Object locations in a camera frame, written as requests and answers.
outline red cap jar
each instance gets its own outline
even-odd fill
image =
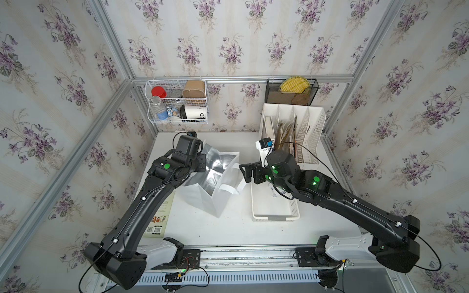
[[[160,98],[166,98],[166,91],[160,86],[155,86],[151,89],[151,95],[153,97],[158,96]]]

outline white table surface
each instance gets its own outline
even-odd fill
[[[153,161],[172,148],[175,133],[158,133],[153,150],[149,155],[148,170]],[[198,138],[206,140],[219,151],[237,151],[240,153],[240,164],[254,163],[259,160],[259,152],[254,142],[259,140],[259,133],[200,132]],[[319,141],[317,156],[332,169],[324,147]],[[315,165],[317,170],[330,176],[323,165]],[[299,245],[316,244],[321,235],[333,237],[352,237],[360,235],[358,226],[344,217],[313,206],[310,203],[298,202],[300,218],[291,222],[254,222],[252,217],[250,183],[240,195],[232,195],[220,218],[187,204],[175,196],[165,237],[172,237],[184,245]],[[155,238],[143,237],[141,245],[148,245]]]

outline white wire basket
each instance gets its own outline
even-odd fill
[[[149,80],[145,85],[145,96],[147,99],[151,98],[151,89],[155,86],[160,86],[165,89],[167,97],[163,98],[163,102],[166,107],[176,107],[179,108],[182,105],[187,106],[199,106],[207,108],[207,115],[204,119],[153,119],[150,113],[150,108],[148,108],[147,117],[152,124],[207,124],[208,123],[208,89],[207,82],[204,82],[205,87],[205,97],[204,98],[169,98],[169,94],[172,90],[184,90],[186,82],[189,79],[162,79],[162,80]]]

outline plastic water bottle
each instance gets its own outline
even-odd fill
[[[154,96],[150,100],[150,112],[152,113],[154,119],[164,120],[168,118],[168,111],[166,106],[161,100],[160,97]]]

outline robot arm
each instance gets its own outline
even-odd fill
[[[138,247],[138,243],[155,212],[172,191],[192,172],[205,172],[205,154],[201,153],[203,143],[196,138],[195,132],[190,134],[193,136],[181,136],[175,150],[153,162],[142,189],[119,223],[101,242],[90,243],[84,251],[96,271],[126,290],[145,270],[170,262],[177,251],[182,251],[183,245],[171,238],[146,247]]]
[[[369,235],[366,243],[363,243],[365,236],[344,239],[341,243],[326,238],[323,245],[329,256],[342,259],[342,255],[339,258],[337,254],[332,255],[330,248],[334,246],[335,251],[345,249],[343,245],[347,243],[355,249],[357,245],[367,249],[368,255],[373,255],[383,266],[398,272],[409,272],[416,264],[420,255],[420,246],[415,241],[420,231],[420,221],[416,217],[390,214],[347,192],[319,171],[301,170],[293,155],[283,150],[271,152],[266,161],[265,167],[263,162],[240,165],[246,182],[250,182],[252,177],[255,184],[268,181],[275,188],[290,193],[292,198],[288,199],[296,198],[336,212],[371,233],[372,237]]]

